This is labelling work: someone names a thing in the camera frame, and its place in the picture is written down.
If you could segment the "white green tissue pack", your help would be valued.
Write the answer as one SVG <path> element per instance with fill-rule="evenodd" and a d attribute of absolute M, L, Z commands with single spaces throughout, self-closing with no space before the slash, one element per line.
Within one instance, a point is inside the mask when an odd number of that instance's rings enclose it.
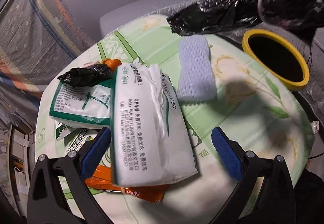
<path fill-rule="evenodd" d="M 112 82 L 107 80 L 93 87 L 76 88 L 60 82 L 52 99 L 49 116 L 74 128 L 109 127 Z"/>
<path fill-rule="evenodd" d="M 173 184 L 198 173 L 171 80 L 156 64 L 117 67 L 110 126 L 114 184 Z"/>

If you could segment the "small black plastic bag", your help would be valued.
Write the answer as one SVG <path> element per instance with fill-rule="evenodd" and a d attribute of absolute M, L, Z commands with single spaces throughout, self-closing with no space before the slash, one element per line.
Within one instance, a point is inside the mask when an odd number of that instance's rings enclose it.
<path fill-rule="evenodd" d="M 105 64 L 93 64 L 84 68 L 72 68 L 57 77 L 60 82 L 76 87 L 93 87 L 113 77 L 110 67 Z"/>

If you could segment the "blue foam net sleeve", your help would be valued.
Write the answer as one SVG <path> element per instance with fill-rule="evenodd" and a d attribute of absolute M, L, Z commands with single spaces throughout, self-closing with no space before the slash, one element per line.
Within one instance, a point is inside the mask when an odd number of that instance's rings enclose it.
<path fill-rule="evenodd" d="M 186 36 L 180 40 L 178 52 L 181 65 L 178 100 L 196 103 L 215 98 L 217 89 L 207 39 L 202 35 Z"/>

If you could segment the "small orange peel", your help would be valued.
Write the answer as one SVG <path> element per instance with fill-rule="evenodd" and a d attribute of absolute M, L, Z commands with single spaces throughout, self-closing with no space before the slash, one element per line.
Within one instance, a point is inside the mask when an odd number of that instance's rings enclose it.
<path fill-rule="evenodd" d="M 102 60 L 102 64 L 105 64 L 111 69 L 112 72 L 114 72 L 117 67 L 122 64 L 122 62 L 119 59 L 106 58 Z"/>

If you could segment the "black trash bag liner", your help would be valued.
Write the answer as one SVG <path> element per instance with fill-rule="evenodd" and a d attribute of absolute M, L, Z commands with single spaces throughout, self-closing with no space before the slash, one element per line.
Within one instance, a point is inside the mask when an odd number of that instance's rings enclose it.
<path fill-rule="evenodd" d="M 167 21 L 180 36 L 230 32 L 265 22 L 311 44 L 323 27 L 323 0 L 201 0 Z"/>

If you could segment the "green white snack packet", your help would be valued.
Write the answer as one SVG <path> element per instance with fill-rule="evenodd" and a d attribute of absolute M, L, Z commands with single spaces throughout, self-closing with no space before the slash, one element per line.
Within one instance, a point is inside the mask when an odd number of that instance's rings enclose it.
<path fill-rule="evenodd" d="M 65 156 L 70 151 L 79 151 L 83 144 L 93 140 L 98 131 L 92 129 L 73 128 L 63 123 L 55 122 L 55 151 L 58 157 Z"/>

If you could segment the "yellow rim trash bin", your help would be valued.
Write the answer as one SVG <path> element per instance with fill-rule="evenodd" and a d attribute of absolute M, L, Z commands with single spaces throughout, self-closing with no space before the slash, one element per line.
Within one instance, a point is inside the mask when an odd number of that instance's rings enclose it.
<path fill-rule="evenodd" d="M 251 29 L 243 35 L 242 48 L 289 90 L 301 91 L 308 84 L 310 71 L 304 57 L 282 36 L 269 30 Z"/>

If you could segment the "low white tv cabinet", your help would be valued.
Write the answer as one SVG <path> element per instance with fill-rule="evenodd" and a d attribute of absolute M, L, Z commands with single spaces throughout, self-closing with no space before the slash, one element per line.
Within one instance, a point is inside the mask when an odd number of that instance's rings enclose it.
<path fill-rule="evenodd" d="M 27 216 L 28 194 L 32 168 L 35 164 L 32 150 L 34 137 L 11 125 L 9 134 L 9 172 L 15 206 L 18 214 Z"/>

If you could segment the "green floral table cloth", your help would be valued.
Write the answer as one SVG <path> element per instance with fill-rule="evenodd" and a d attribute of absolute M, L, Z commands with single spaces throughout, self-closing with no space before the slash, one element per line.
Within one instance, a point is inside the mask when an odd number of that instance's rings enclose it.
<path fill-rule="evenodd" d="M 261 158 L 282 155 L 293 183 L 302 174 L 314 135 L 295 96 L 234 45 L 215 35 L 206 38 L 217 96 L 205 103 L 181 104 L 199 172 L 172 185 L 161 203 L 92 190 L 98 204 L 115 223 L 210 222 L 236 185 L 211 143 L 211 131 L 216 126 L 244 150 L 252 150 Z M 148 15 L 111 32 L 70 63 L 70 67 L 102 58 L 147 66 L 157 64 L 177 86 L 180 40 L 179 35 L 171 32 L 165 16 Z"/>

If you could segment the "striped grey hanging sheet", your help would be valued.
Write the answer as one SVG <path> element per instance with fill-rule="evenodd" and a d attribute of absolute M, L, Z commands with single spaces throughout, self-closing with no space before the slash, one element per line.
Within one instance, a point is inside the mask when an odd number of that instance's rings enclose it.
<path fill-rule="evenodd" d="M 1 11 L 1 82 L 41 92 L 93 44 L 62 0 L 8 0 Z"/>

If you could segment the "grey sofa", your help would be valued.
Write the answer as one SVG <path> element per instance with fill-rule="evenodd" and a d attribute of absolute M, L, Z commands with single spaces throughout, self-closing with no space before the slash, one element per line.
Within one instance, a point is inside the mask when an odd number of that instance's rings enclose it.
<path fill-rule="evenodd" d="M 99 20 L 102 38 L 119 27 L 150 13 L 192 0 L 139 0 L 106 13 Z"/>

